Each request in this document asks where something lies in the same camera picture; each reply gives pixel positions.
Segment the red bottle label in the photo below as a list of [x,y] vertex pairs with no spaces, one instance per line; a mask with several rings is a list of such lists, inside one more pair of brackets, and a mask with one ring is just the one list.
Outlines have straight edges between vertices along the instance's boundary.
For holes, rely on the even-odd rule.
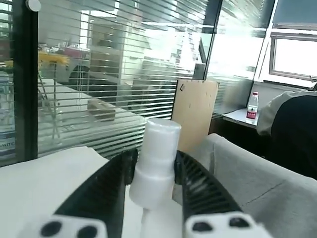
[[249,119],[255,119],[257,116],[256,112],[247,112],[247,118]]

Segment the wooden board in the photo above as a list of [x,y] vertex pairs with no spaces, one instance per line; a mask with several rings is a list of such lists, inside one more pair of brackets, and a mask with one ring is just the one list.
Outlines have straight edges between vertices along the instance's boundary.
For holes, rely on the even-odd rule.
[[178,81],[172,113],[182,126],[178,150],[188,152],[208,135],[217,91],[217,82]]

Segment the cardboard box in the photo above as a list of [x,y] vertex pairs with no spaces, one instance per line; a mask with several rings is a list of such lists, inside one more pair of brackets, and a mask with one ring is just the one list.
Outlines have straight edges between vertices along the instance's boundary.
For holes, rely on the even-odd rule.
[[88,112],[98,120],[114,120],[115,107],[99,99],[89,99]]
[[217,82],[178,81],[172,112],[172,120],[182,126],[178,150],[188,152],[208,135],[217,91]]

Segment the desk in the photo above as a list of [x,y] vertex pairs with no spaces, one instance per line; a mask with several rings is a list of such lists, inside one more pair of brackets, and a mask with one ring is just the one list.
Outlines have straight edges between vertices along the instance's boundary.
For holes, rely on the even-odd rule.
[[[16,238],[27,222],[53,214],[65,199],[108,160],[78,147],[0,168],[0,237]],[[122,238],[140,238],[142,208],[126,187]],[[145,238],[181,238],[182,207],[168,200],[148,215]]]
[[231,113],[226,113],[223,115],[223,119],[226,121],[230,121],[239,125],[247,126],[250,128],[257,128],[259,113],[257,113],[257,117],[255,120],[248,119],[246,117],[247,109],[239,109]]
[[[46,93],[52,99],[53,79],[43,79],[43,82]],[[39,116],[39,155],[78,145],[90,146],[101,155],[106,155],[107,151],[115,149],[114,137],[123,132],[126,135],[121,135],[123,141],[129,136],[142,141],[142,135],[135,135],[135,131],[145,125],[145,117],[109,104],[115,108],[114,120],[99,121],[87,111],[87,103],[91,98],[93,97],[90,95],[56,83],[56,100],[59,103],[58,109],[62,112],[61,120],[57,122],[59,138],[56,134],[52,136],[52,118]],[[110,141],[112,147],[105,148]]]

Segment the plastic water bottle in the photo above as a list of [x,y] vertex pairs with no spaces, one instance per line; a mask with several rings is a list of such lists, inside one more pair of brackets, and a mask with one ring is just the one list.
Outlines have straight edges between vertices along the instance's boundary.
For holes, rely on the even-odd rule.
[[259,107],[259,93],[253,92],[249,98],[247,119],[255,122]]

